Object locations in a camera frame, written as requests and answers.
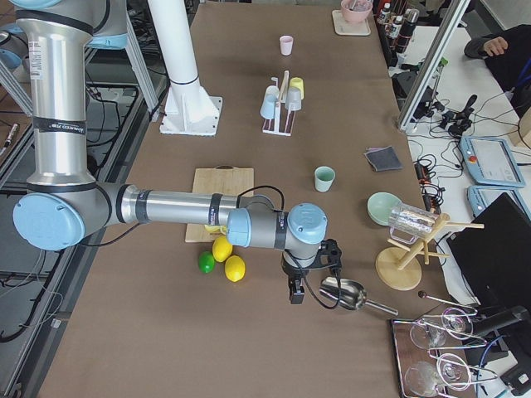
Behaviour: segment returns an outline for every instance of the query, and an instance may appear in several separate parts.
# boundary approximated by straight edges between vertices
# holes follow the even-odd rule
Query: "wine glass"
[[[436,318],[420,318],[413,323],[409,331],[409,337],[413,344],[423,350],[444,346],[446,343],[446,332],[441,324],[435,322],[436,320]]]
[[[460,308],[449,307],[441,315],[424,315],[417,319],[409,332],[409,336],[417,347],[432,350],[434,348],[464,349],[483,347],[485,340],[480,338],[474,346],[445,347],[448,335],[457,340],[477,339],[472,334],[473,326],[470,315]]]
[[[468,313],[460,308],[449,307],[441,315],[442,325],[453,338],[466,340],[473,337],[472,321]]]
[[[446,393],[446,387],[463,391],[472,384],[472,373],[465,361],[456,354],[446,353],[429,362],[417,362],[410,366],[404,376],[406,387],[417,396],[453,397]]]

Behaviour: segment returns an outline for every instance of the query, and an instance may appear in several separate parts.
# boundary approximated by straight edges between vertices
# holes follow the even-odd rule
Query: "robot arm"
[[[302,302],[302,279],[310,269],[323,268],[322,257],[339,276],[341,251],[335,241],[323,241],[327,219],[315,205],[300,204],[288,213],[276,211],[264,197],[97,182],[86,167],[84,47],[125,46],[125,0],[12,2],[20,7],[17,24],[29,43],[36,148],[36,171],[27,179],[30,193],[13,210],[23,238],[44,250],[61,250],[117,223],[227,225],[234,245],[283,250],[291,303]]]

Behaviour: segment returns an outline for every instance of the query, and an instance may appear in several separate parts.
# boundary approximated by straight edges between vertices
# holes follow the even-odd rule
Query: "white pillar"
[[[214,135],[222,99],[201,87],[183,0],[149,0],[171,80],[161,133]]]

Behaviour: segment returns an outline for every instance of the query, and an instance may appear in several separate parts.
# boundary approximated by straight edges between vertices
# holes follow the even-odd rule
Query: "glass mug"
[[[430,213],[429,211],[409,206],[404,203],[397,203],[391,209],[391,214],[389,215],[391,237],[394,240],[410,245],[418,238],[425,238],[431,233],[437,217],[437,214]],[[395,236],[393,234],[395,230],[404,232],[411,237],[409,239],[404,239]]]

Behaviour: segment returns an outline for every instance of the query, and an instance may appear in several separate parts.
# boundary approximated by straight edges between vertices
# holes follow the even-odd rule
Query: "power strip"
[[[415,174],[417,175],[417,180],[422,188],[423,185],[431,184],[430,173],[426,166],[420,164],[420,162],[415,163]],[[424,207],[427,211],[434,209],[435,214],[441,214],[441,208],[435,202],[432,195],[426,193],[426,189],[422,189],[422,200],[424,201]]]

